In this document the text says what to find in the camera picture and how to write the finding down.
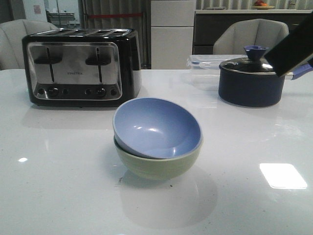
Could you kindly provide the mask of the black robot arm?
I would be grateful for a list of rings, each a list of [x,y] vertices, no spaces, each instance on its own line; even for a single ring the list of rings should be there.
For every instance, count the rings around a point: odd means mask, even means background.
[[[277,76],[293,73],[293,80],[313,70],[313,15],[265,54]]]

